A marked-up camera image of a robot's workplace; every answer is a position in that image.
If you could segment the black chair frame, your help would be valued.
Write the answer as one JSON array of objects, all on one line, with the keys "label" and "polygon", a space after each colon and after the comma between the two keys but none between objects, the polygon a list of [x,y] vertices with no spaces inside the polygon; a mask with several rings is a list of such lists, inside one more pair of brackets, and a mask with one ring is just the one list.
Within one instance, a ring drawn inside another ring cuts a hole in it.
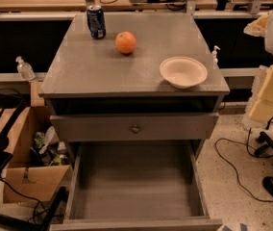
[{"label": "black chair frame", "polygon": [[[19,115],[27,107],[27,102],[23,95],[15,89],[0,88],[0,101],[5,104],[8,98],[16,99],[16,108],[11,117],[0,131],[0,174],[8,162],[12,159],[12,153],[6,152],[5,149],[9,145],[8,134],[12,126],[16,122]],[[0,181],[6,184],[13,192],[16,190],[5,180],[0,177]],[[45,217],[40,224],[31,223],[26,220],[8,217],[0,214],[0,225],[10,227],[12,231],[48,231],[51,221],[55,216],[59,205],[66,202],[68,192],[65,187],[60,187],[48,209],[44,210]]]}]

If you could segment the small white pump bottle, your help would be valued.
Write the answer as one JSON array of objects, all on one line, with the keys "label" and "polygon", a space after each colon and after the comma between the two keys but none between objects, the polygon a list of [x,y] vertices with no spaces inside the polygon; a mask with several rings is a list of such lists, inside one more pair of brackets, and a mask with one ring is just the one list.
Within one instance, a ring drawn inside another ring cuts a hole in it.
[{"label": "small white pump bottle", "polygon": [[213,50],[211,52],[213,60],[215,61],[216,64],[218,64],[218,57],[217,57],[217,53],[220,51],[220,47],[218,45],[215,45],[213,47]]}]

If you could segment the black floor stand leg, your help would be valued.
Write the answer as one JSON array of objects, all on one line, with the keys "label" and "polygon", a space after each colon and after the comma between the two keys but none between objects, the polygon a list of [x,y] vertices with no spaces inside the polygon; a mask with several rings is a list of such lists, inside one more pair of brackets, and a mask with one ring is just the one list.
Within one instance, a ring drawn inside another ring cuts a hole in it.
[{"label": "black floor stand leg", "polygon": [[265,132],[260,132],[258,142],[261,143],[261,147],[254,152],[256,156],[260,156],[260,154],[264,153],[268,148],[273,149],[273,140]]}]

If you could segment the orange fruit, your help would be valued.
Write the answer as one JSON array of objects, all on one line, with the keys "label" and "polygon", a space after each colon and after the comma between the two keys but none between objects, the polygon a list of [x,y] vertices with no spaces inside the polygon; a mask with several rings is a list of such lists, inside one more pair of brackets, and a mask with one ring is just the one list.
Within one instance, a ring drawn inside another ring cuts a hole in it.
[{"label": "orange fruit", "polygon": [[136,45],[137,40],[130,32],[120,32],[115,38],[115,47],[122,54],[131,54]]}]

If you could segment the grey wooden drawer cabinet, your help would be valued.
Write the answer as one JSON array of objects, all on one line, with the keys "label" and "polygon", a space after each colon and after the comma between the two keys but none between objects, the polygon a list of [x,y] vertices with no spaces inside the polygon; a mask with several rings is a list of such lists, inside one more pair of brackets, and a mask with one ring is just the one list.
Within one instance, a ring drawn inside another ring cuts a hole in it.
[{"label": "grey wooden drawer cabinet", "polygon": [[[217,113],[229,87],[194,19],[184,13],[107,13],[107,34],[94,39],[76,16],[44,78],[40,94],[52,116]],[[120,32],[136,38],[131,54],[115,47]],[[160,74],[161,63],[189,57],[203,64],[205,82],[180,90]],[[199,153],[205,140],[189,141]]]}]

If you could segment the clear sanitizer pump bottle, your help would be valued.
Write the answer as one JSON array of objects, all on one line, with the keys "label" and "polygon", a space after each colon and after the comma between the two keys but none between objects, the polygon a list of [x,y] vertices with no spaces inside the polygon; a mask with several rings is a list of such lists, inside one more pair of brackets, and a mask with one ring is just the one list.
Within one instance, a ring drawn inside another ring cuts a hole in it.
[{"label": "clear sanitizer pump bottle", "polygon": [[21,56],[18,56],[15,61],[17,62],[17,71],[24,80],[30,81],[36,77],[32,66],[25,62]]}]

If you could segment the grey drawer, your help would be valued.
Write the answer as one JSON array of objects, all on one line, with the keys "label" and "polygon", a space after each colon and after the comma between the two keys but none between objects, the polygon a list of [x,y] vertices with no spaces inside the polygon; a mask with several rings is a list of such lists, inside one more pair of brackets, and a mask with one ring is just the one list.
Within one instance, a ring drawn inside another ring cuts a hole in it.
[{"label": "grey drawer", "polygon": [[218,113],[178,115],[52,115],[61,141],[205,140]]},{"label": "grey drawer", "polygon": [[189,145],[94,143],[79,148],[65,216],[50,231],[217,231]]}]

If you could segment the blue soda can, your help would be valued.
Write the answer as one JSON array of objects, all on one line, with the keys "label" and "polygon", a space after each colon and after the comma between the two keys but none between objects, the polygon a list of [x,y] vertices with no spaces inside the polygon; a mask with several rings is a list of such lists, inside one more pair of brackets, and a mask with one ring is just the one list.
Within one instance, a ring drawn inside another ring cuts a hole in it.
[{"label": "blue soda can", "polygon": [[87,8],[87,26],[94,39],[102,39],[106,35],[104,11],[99,5]]}]

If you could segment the grey top drawer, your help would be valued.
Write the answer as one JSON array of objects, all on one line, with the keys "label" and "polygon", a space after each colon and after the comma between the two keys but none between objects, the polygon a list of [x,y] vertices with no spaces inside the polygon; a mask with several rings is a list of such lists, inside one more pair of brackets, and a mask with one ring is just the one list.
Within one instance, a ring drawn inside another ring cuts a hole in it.
[{"label": "grey top drawer", "polygon": [[218,113],[178,115],[52,115],[61,141],[205,140]]}]

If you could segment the open cardboard box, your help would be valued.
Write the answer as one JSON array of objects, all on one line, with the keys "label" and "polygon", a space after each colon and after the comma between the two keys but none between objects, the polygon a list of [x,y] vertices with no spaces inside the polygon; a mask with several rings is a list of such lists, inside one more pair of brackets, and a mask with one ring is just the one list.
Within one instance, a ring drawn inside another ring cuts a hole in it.
[{"label": "open cardboard box", "polygon": [[50,201],[60,187],[70,185],[72,168],[66,166],[40,166],[31,155],[35,132],[46,132],[51,126],[46,107],[27,107],[17,118],[8,134],[7,152],[12,159],[6,167],[5,180],[16,190],[4,185],[5,203]]}]

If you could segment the white paper bowl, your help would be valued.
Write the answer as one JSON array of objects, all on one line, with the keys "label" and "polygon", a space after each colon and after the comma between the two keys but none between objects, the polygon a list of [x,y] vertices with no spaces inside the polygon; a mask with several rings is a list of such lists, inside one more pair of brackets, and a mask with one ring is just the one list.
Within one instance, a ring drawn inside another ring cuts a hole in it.
[{"label": "white paper bowl", "polygon": [[188,89],[206,81],[206,67],[189,57],[172,57],[160,65],[162,78],[178,89]]}]

